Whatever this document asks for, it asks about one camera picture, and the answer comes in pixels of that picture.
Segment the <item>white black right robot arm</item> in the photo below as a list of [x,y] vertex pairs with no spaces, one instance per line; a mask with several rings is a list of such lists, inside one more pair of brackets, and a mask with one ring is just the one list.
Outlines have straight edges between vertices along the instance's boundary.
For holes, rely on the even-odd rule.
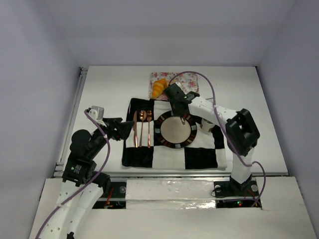
[[251,167],[259,130],[247,109],[230,110],[206,100],[196,92],[184,93],[179,83],[164,90],[176,117],[197,116],[220,127],[233,153],[229,181],[214,190],[216,198],[241,197],[252,179]]

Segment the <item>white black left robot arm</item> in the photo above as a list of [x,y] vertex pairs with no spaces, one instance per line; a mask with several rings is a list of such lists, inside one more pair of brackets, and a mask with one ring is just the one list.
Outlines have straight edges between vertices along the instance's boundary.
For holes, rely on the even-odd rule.
[[71,137],[70,154],[62,175],[62,183],[54,210],[41,225],[37,239],[75,239],[97,200],[108,194],[110,176],[96,171],[95,156],[111,139],[126,140],[134,123],[122,118],[91,119],[97,127],[93,133],[85,129]]

